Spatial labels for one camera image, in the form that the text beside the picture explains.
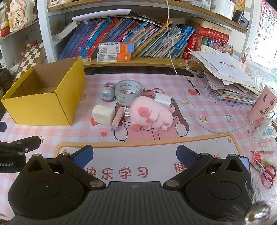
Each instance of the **yellow box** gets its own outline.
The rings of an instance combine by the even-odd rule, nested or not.
[[[17,125],[70,126],[86,85],[81,57],[30,67],[1,99]]]

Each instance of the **pink marker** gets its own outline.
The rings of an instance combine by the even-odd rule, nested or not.
[[[113,132],[116,131],[116,128],[121,120],[123,113],[124,113],[124,109],[122,107],[120,107],[116,113],[116,116],[114,117],[113,122],[112,122],[111,131],[113,131]]]

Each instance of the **smartphone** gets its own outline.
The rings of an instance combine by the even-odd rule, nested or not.
[[[246,169],[250,172],[249,158],[247,158],[245,156],[241,156],[241,155],[238,155],[238,157],[241,160],[241,162],[243,163],[243,165],[246,167]]]

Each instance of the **white cable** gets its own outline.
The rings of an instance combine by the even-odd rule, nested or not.
[[[182,90],[183,90],[183,97],[184,97],[184,101],[185,101],[186,98],[185,98],[184,88],[183,88],[183,85],[182,85],[182,83],[181,83],[181,81],[180,81],[179,75],[178,75],[178,73],[177,73],[177,71],[176,71],[176,69],[175,69],[175,66],[174,66],[174,64],[173,64],[173,62],[172,62],[171,53],[170,53],[170,48],[169,48],[169,45],[168,45],[168,43],[169,43],[169,31],[168,31],[169,5],[168,5],[168,0],[166,0],[166,3],[167,3],[167,24],[166,24],[166,28],[167,28],[167,48],[168,48],[169,58],[170,58],[171,64],[172,64],[172,66],[173,66],[173,69],[174,69],[174,71],[175,71],[175,73],[176,73],[176,75],[177,75],[177,77],[178,77],[178,80],[179,80],[179,82],[180,82],[180,85],[181,85],[181,87],[182,87]],[[252,120],[251,122],[249,122],[248,124],[246,124],[246,125],[244,125],[244,126],[242,126],[242,127],[240,127],[240,128],[237,128],[237,129],[234,129],[234,130],[231,130],[231,131],[222,131],[222,132],[218,132],[218,131],[213,131],[213,130],[210,130],[210,129],[204,127],[198,120],[196,120],[196,119],[194,118],[194,116],[192,115],[191,111],[189,110],[189,107],[187,106],[187,102],[186,102],[186,101],[185,101],[185,104],[186,104],[186,107],[187,107],[187,109],[188,109],[190,115],[192,116],[192,118],[195,120],[196,123],[198,123],[198,124],[199,124],[202,128],[204,128],[205,130],[208,130],[208,131],[210,131],[210,132],[212,132],[212,133],[217,133],[217,134],[230,133],[230,132],[234,132],[234,131],[240,130],[240,129],[242,129],[242,128],[248,126],[249,124],[251,124],[251,123],[254,122],[255,120],[260,119],[260,118],[262,118],[262,117],[264,117],[264,116],[267,116],[267,115],[269,115],[270,113],[274,113],[274,115],[275,115],[275,112],[273,112],[273,111],[272,111],[272,112],[268,112],[268,113],[266,113],[265,115],[263,115],[263,116],[261,116],[261,117],[259,117],[259,118],[256,118],[256,119],[254,119],[254,120]]]

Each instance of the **white soap bar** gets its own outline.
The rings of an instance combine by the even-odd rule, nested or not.
[[[114,109],[106,106],[96,105],[91,111],[95,122],[111,126],[114,120]]]

